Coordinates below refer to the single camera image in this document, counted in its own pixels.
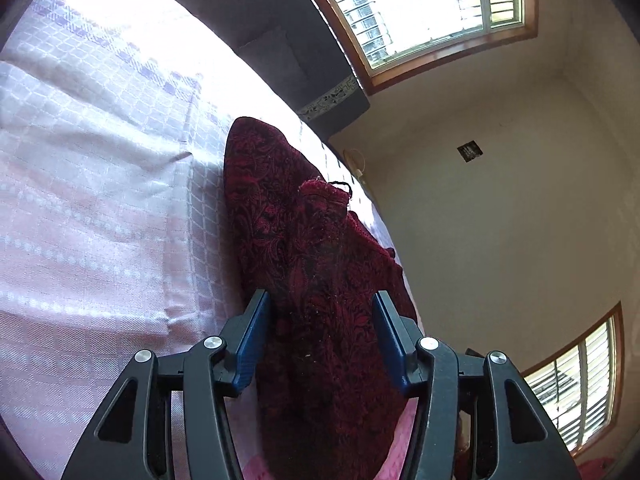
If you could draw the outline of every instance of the blue gripper pad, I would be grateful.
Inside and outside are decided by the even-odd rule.
[[[373,296],[372,320],[392,384],[407,398],[417,396],[418,387],[428,378],[415,348],[422,332],[413,319],[398,314],[386,290]]]
[[[224,382],[236,397],[251,383],[255,367],[262,358],[270,306],[269,294],[259,288],[244,314],[229,319],[220,333],[226,342]]]

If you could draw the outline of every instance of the red object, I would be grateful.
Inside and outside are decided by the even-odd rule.
[[[613,464],[612,458],[598,458],[589,460],[578,466],[582,480],[600,480],[607,472],[607,468]]]
[[[416,319],[395,253],[347,211],[350,194],[268,124],[234,122],[224,185],[244,299],[264,288],[272,300],[256,371],[270,471],[276,480],[371,480],[406,404],[378,350],[374,293],[388,290]]]

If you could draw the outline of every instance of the wall vent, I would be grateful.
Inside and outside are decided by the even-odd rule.
[[[460,146],[458,148],[458,151],[460,152],[460,155],[462,155],[462,158],[465,159],[465,162],[474,160],[475,158],[478,158],[480,155],[482,155],[482,150],[474,140],[464,144],[463,146]]]

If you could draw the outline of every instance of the bed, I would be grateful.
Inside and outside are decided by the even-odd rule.
[[[173,0],[33,0],[0,54],[0,415],[45,480],[129,361],[184,351],[242,311],[223,202],[225,139],[279,128],[383,247],[373,204],[318,137]],[[180,396],[173,438],[188,478]],[[228,402],[248,480],[268,478],[255,389]],[[392,479],[409,403],[377,478]]]

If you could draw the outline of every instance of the window frame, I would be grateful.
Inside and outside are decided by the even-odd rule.
[[[607,424],[602,426],[596,433],[591,435],[587,442],[582,444],[582,446],[577,447],[571,452],[571,455],[574,458],[576,458],[578,455],[581,455],[592,446],[594,446],[594,444],[603,439],[603,437],[605,437],[613,428],[615,428],[616,424],[618,423],[618,413],[620,412],[620,402],[622,401],[622,389],[624,385],[625,369],[625,336],[623,327],[622,303],[618,302],[618,304],[612,310],[607,312],[586,332],[571,341],[568,345],[564,346],[564,348],[560,349],[558,352],[555,352],[553,355],[543,360],[539,364],[521,372],[523,378],[529,377],[531,374],[536,373],[545,366],[551,364],[553,361],[556,361],[558,358],[562,357],[562,355],[566,354],[569,350],[586,341],[588,336],[594,333],[601,325],[603,325],[608,320],[611,320],[612,323],[614,335],[612,343],[615,350],[615,355],[613,357],[614,362],[612,363],[610,370],[610,373],[614,374],[611,416]]]
[[[491,32],[462,34],[431,48],[408,54],[387,65],[371,68],[346,18],[333,0],[313,0],[346,54],[360,84],[368,95],[405,79],[489,48],[531,40],[538,36],[538,0],[522,0],[522,23],[504,25]]]

